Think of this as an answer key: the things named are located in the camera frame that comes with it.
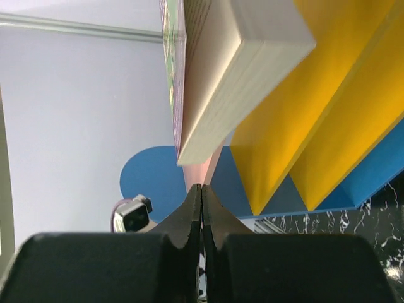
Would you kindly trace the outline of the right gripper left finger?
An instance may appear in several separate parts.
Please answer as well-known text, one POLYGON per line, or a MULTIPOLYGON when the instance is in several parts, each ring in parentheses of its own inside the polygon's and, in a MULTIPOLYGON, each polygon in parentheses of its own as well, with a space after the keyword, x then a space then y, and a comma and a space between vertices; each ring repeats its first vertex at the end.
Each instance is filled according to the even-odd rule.
POLYGON ((199 184, 146 233, 31 236, 1 280, 2 302, 196 302, 199 184))

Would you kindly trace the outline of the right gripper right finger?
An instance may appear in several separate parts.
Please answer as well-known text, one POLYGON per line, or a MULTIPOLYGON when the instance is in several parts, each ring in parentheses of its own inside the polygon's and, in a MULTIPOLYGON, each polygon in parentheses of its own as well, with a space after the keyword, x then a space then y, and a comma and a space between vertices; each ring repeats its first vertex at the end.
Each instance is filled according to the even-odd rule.
POLYGON ((354 235, 255 234, 201 188, 209 302, 397 302, 370 244, 354 235))

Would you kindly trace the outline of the purple 117-Storey Treehouse book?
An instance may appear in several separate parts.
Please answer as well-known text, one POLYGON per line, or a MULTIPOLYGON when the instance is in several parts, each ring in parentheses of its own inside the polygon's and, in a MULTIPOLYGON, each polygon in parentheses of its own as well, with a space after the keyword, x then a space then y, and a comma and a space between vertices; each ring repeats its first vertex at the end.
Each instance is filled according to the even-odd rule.
POLYGON ((177 164, 199 164, 315 48, 293 1, 161 1, 177 164))

